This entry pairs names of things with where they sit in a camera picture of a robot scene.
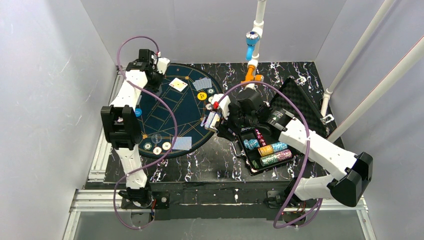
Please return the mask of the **boxed deck of playing cards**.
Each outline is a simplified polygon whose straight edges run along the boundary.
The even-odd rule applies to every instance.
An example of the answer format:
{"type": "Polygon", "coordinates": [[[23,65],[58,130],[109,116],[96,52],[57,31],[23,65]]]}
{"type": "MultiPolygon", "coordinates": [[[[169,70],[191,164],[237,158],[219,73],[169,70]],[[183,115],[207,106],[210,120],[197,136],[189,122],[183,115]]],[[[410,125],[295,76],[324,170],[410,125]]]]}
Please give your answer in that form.
{"type": "Polygon", "coordinates": [[[211,111],[206,118],[204,128],[208,131],[216,132],[218,130],[217,125],[220,123],[220,121],[221,114],[219,112],[211,111]]]}

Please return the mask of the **yellow big blind button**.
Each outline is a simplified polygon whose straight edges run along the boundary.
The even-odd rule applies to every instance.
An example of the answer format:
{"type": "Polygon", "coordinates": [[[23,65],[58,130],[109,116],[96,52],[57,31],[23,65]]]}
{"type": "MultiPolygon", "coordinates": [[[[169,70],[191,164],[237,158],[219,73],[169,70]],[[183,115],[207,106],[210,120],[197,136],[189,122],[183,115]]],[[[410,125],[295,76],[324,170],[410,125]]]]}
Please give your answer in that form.
{"type": "Polygon", "coordinates": [[[197,94],[197,99],[198,99],[199,101],[205,101],[207,98],[208,98],[208,94],[207,94],[207,93],[205,93],[205,92],[199,92],[199,93],[197,94]]]}

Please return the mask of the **blue backed card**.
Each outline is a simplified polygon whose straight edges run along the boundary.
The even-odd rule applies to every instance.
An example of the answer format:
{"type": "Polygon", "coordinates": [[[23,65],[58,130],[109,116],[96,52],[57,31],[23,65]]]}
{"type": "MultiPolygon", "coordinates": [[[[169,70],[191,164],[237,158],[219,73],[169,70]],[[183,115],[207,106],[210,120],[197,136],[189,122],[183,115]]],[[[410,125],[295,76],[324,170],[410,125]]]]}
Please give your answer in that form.
{"type": "Polygon", "coordinates": [[[192,148],[192,137],[191,136],[180,137],[180,146],[185,151],[190,150],[192,148]]]}
{"type": "Polygon", "coordinates": [[[209,89],[212,87],[212,80],[210,78],[202,78],[198,82],[200,89],[209,89]]]}
{"type": "Polygon", "coordinates": [[[195,80],[192,84],[197,91],[203,90],[206,87],[205,79],[195,80]]]}
{"type": "Polygon", "coordinates": [[[185,151],[185,150],[183,150],[182,148],[181,148],[181,143],[180,143],[180,137],[177,137],[176,138],[176,140],[175,140],[175,142],[174,142],[174,145],[172,146],[172,148],[171,148],[172,150],[182,150],[182,151],[185,151]]]}

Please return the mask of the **blue small blind button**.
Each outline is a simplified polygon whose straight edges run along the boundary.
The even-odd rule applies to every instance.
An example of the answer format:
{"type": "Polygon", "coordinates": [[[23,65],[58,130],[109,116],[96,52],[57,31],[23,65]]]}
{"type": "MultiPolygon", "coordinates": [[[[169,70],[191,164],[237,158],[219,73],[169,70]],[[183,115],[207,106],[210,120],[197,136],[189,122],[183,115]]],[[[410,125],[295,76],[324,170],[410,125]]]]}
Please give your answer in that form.
{"type": "Polygon", "coordinates": [[[138,118],[138,117],[140,117],[141,115],[142,115],[142,110],[140,109],[140,108],[136,108],[135,109],[135,116],[138,118]]]}

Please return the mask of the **clear dealer button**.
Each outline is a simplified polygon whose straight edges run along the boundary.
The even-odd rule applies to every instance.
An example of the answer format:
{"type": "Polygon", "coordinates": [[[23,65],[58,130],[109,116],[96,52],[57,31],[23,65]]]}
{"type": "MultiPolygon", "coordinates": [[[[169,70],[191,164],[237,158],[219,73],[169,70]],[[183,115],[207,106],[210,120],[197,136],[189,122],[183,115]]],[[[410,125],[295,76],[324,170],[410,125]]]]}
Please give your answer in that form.
{"type": "Polygon", "coordinates": [[[152,141],[155,145],[159,144],[162,140],[163,140],[162,135],[161,135],[161,134],[159,134],[159,133],[154,133],[154,134],[151,136],[151,141],[152,141]]]}

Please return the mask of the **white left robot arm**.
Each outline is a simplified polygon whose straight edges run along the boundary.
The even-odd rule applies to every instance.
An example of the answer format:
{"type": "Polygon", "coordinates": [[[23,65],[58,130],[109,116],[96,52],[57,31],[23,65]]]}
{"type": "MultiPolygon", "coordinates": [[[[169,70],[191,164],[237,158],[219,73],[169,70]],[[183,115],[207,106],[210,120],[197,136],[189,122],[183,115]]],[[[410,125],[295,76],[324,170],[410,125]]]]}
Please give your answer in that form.
{"type": "Polygon", "coordinates": [[[148,181],[139,169],[142,166],[139,143],[143,134],[135,110],[142,90],[156,93],[161,87],[164,70],[158,69],[158,61],[152,50],[140,49],[138,58],[127,65],[126,79],[116,97],[100,110],[105,139],[119,156],[128,189],[143,189],[148,181]]]}

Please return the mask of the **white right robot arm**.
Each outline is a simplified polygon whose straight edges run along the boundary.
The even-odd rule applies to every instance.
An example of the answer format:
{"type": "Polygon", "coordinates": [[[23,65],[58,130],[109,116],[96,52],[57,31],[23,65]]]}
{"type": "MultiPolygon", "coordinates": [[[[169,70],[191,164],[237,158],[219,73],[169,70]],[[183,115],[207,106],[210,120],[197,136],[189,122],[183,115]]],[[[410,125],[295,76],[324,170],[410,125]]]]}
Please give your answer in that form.
{"type": "Polygon", "coordinates": [[[222,138],[229,139],[244,127],[261,129],[273,140],[288,144],[328,171],[327,176],[298,176],[285,190],[285,204],[310,199],[335,199],[355,207],[372,179],[373,158],[366,152],[355,154],[333,144],[309,129],[303,115],[294,116],[281,107],[266,105],[258,92],[247,88],[248,110],[244,99],[231,102],[226,94],[215,94],[211,104],[220,120],[211,125],[222,138]]]}

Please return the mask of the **light blue chip stack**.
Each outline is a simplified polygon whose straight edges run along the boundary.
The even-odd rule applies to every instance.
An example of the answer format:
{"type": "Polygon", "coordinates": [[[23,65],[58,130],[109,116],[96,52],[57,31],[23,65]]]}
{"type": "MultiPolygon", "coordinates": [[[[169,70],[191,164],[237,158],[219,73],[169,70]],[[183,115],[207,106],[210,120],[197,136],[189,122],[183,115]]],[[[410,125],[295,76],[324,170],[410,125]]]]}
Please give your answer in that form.
{"type": "Polygon", "coordinates": [[[257,139],[245,139],[243,145],[248,150],[253,150],[259,148],[261,145],[257,139]]]}

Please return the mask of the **black poker chip case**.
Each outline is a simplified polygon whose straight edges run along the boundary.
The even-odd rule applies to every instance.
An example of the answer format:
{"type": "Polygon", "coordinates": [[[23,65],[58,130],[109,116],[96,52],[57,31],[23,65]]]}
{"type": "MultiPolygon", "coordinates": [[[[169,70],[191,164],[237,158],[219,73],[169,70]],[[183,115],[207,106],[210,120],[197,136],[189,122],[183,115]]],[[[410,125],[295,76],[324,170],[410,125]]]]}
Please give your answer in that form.
{"type": "Polygon", "coordinates": [[[325,124],[322,123],[320,114],[303,87],[296,80],[288,78],[267,106],[281,108],[294,115],[294,119],[286,126],[287,131],[282,131],[279,139],[272,139],[262,135],[258,129],[243,128],[238,139],[242,142],[257,139],[260,147],[272,145],[274,153],[289,149],[292,152],[292,158],[262,166],[260,163],[262,157],[258,148],[249,150],[243,145],[246,151],[246,162],[253,174],[280,166],[293,159],[295,155],[301,154],[308,155],[309,161],[318,162],[330,172],[336,168],[333,161],[336,159],[334,154],[337,152],[337,147],[325,139],[328,135],[325,124]]]}

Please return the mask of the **yellow chip stack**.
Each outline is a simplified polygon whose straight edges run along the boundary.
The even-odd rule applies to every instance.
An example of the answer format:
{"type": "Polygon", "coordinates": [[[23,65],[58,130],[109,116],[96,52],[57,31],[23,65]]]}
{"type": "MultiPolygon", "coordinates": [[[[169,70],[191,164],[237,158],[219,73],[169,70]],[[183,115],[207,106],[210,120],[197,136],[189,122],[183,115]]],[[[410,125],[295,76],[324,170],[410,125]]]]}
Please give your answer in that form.
{"type": "Polygon", "coordinates": [[[272,145],[266,145],[258,148],[258,152],[261,157],[265,157],[274,153],[272,145]]]}

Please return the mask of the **round dark blue poker mat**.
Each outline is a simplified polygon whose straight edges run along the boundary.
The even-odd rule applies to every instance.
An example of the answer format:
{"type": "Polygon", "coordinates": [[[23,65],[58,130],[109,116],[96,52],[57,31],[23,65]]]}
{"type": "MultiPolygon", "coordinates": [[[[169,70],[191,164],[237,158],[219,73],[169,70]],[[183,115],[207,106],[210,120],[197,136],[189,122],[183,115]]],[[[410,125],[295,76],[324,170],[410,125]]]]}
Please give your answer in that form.
{"type": "Polygon", "coordinates": [[[142,157],[158,159],[166,152],[162,148],[163,143],[172,143],[177,137],[192,137],[192,148],[190,150],[171,149],[168,158],[180,157],[204,145],[214,134],[203,127],[203,121],[210,112],[206,109],[206,105],[210,104],[208,98],[221,93],[223,93],[221,84],[210,74],[193,66],[172,63],[167,68],[160,89],[156,93],[164,103],[160,103],[146,93],[142,93],[138,99],[136,108],[142,110],[142,115],[137,118],[142,132],[142,139],[138,145],[139,154],[142,157]],[[179,78],[188,86],[182,92],[175,90],[169,86],[174,78],[179,78]],[[199,91],[195,89],[193,82],[203,78],[211,79],[212,87],[209,89],[214,89],[214,94],[208,94],[208,88],[199,91]],[[199,92],[207,93],[207,99],[198,100],[199,92]],[[162,136],[159,144],[154,144],[151,140],[151,136],[156,133],[162,136]],[[145,150],[145,143],[151,143],[152,148],[145,150]],[[161,154],[153,153],[155,147],[162,148],[161,154]]]}

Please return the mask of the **green and purple chip row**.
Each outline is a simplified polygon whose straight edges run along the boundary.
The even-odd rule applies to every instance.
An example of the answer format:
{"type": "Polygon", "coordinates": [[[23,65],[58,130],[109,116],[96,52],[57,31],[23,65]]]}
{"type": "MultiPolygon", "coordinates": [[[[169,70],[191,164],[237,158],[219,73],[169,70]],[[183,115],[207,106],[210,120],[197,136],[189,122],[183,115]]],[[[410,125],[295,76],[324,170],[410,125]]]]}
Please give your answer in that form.
{"type": "Polygon", "coordinates": [[[289,160],[293,157],[292,152],[289,149],[285,149],[267,156],[260,158],[260,163],[263,167],[270,166],[285,160],[289,160]]]}

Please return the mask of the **white thin diagonal pole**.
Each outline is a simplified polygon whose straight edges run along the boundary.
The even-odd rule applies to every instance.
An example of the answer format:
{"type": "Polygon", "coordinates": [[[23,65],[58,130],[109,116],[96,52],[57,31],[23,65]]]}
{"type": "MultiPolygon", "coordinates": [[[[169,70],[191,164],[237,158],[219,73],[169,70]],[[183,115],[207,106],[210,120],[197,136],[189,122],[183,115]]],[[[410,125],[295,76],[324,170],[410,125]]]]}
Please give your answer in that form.
{"type": "Polygon", "coordinates": [[[353,62],[356,60],[356,58],[359,56],[359,54],[361,53],[361,51],[363,50],[365,45],[368,43],[368,41],[372,37],[373,33],[375,32],[375,30],[377,29],[379,24],[382,22],[382,20],[386,16],[387,12],[390,10],[390,8],[392,7],[392,5],[394,3],[395,3],[394,0],[384,0],[382,2],[381,6],[379,7],[377,12],[373,16],[372,20],[370,21],[370,23],[368,24],[368,26],[364,30],[363,34],[361,35],[361,37],[359,38],[359,40],[355,44],[354,48],[352,49],[352,51],[348,55],[347,59],[345,60],[345,62],[341,66],[340,70],[338,71],[338,73],[334,77],[333,81],[331,82],[329,87],[325,89],[325,91],[323,93],[323,97],[322,97],[322,105],[321,105],[321,110],[320,110],[320,113],[323,117],[326,117],[328,115],[327,110],[328,110],[328,106],[329,106],[329,101],[331,99],[331,96],[332,96],[336,86],[341,81],[342,77],[346,74],[346,72],[348,71],[350,66],[353,64],[353,62]]]}

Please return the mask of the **aluminium frame rail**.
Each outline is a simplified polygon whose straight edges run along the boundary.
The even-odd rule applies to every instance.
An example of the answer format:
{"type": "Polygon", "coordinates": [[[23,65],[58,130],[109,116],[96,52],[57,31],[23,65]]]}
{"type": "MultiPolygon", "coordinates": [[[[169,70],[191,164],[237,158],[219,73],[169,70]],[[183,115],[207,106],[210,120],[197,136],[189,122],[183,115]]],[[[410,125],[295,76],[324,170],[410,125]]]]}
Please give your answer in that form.
{"type": "Polygon", "coordinates": [[[117,68],[89,70],[88,76],[94,84],[89,94],[82,98],[82,105],[75,116],[76,122],[62,141],[63,173],[62,187],[68,187],[67,210],[77,191],[87,184],[100,183],[106,174],[107,155],[110,144],[103,133],[100,109],[116,94],[117,68]]]}

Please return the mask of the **white diagonal frame pole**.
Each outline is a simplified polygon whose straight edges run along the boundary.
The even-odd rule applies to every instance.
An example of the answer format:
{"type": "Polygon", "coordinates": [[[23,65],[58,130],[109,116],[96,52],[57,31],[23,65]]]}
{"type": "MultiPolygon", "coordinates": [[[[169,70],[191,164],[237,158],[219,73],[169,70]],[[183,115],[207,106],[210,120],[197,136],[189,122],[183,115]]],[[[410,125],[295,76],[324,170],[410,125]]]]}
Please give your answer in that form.
{"type": "Polygon", "coordinates": [[[370,91],[360,104],[329,135],[334,142],[346,132],[371,106],[373,106],[394,84],[400,80],[419,60],[424,57],[424,38],[421,37],[410,50],[396,63],[384,78],[370,91]]]}

